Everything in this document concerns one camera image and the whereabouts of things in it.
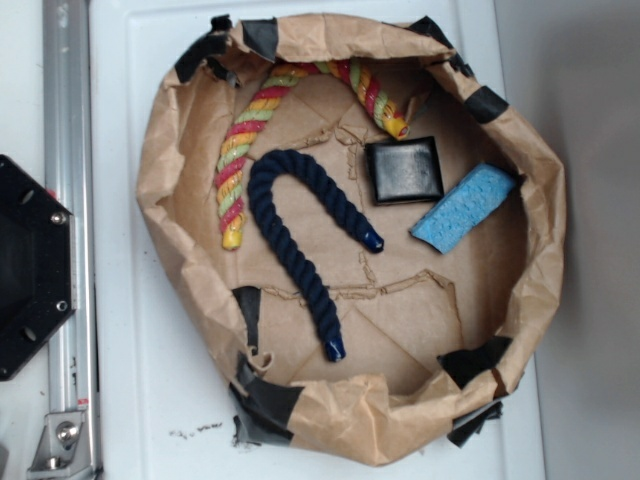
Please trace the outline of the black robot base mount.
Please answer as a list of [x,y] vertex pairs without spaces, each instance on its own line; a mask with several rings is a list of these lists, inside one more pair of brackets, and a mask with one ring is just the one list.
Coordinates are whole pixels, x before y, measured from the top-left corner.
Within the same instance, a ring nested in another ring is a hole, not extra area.
[[73,215],[1,157],[1,380],[13,379],[75,310]]

